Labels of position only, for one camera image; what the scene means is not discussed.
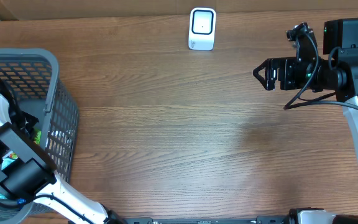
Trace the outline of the green snack bag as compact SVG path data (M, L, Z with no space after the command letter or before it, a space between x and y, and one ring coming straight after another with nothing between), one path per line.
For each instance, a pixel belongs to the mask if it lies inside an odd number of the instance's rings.
M34 133L33 133L33 142L35 142L37 145L40 144L40 138L42 136L42 132L39 129L34 129Z

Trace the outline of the teal snack wrapper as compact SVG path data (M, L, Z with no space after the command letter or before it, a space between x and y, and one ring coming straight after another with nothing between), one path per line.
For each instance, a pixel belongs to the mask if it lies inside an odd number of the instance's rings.
M0 169L4 170L8 165L13 163L16 159L18 159L18 156L13 151L8 152L5 156L2 157L2 164L0 165ZM7 199L2 193L0 193L0 199L4 200Z

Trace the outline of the blue Oreo cookie pack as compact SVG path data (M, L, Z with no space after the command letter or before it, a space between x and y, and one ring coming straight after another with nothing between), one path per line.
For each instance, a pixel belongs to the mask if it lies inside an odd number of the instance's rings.
M17 200L17 204L20 205L20 206L24 206L25 203L26 203L26 200L23 199L23 198L19 198L19 199Z

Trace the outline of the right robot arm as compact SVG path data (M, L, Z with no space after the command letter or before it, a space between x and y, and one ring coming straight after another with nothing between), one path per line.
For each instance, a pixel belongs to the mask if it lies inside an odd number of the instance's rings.
M286 32L296 47L294 57L268 58L253 71L271 91L297 90L285 110L311 105L341 106L352 134L358 165L358 18L324 23L320 57L314 31L305 22ZM358 223L358 216L340 215L322 208L292 208L282 223Z

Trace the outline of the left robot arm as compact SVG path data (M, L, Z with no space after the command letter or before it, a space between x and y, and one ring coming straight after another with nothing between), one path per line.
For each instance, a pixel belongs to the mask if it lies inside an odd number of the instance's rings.
M62 179L55 162L34 141L37 123L0 79L0 208L18 210L38 203L72 223L124 223Z

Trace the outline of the white barcode scanner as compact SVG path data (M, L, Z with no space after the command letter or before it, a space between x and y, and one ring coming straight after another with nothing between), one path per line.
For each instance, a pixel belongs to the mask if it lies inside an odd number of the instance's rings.
M214 48L216 11L196 7L190 12L188 47L191 50L211 51Z

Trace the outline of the grey plastic basket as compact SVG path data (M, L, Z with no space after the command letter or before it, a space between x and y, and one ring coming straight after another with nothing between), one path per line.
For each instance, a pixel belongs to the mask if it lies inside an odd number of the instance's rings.
M56 57L44 49L0 49L0 79L12 90L20 109L38 119L39 146L68 182L78 134L79 109L59 77ZM0 223L20 223L26 216L53 209L29 203L18 210L0 208Z

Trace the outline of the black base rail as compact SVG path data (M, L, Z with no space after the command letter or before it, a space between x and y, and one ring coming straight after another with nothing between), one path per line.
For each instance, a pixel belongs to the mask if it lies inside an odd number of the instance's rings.
M285 215L257 216L254 218L193 218L193 219L153 219L124 218L127 224L283 224L288 223Z

